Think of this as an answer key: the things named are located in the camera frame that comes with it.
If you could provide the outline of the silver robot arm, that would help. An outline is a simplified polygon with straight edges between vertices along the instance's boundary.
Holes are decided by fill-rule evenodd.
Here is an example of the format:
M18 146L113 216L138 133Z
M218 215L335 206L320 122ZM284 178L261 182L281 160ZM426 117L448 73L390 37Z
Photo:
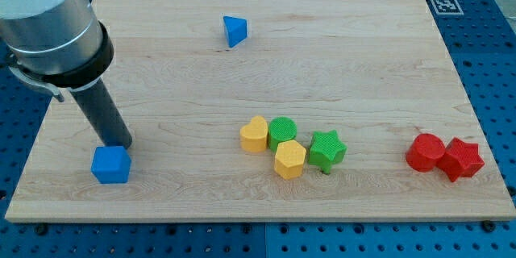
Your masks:
M131 146L102 81L114 46L90 0L1 0L1 39L8 67L24 85L58 101L68 90L106 146Z

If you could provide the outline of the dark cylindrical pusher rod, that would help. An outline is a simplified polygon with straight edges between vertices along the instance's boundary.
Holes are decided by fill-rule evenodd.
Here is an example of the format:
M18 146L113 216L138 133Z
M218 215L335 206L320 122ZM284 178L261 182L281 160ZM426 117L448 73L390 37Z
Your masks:
M131 146L131 133L101 78L69 92L106 146Z

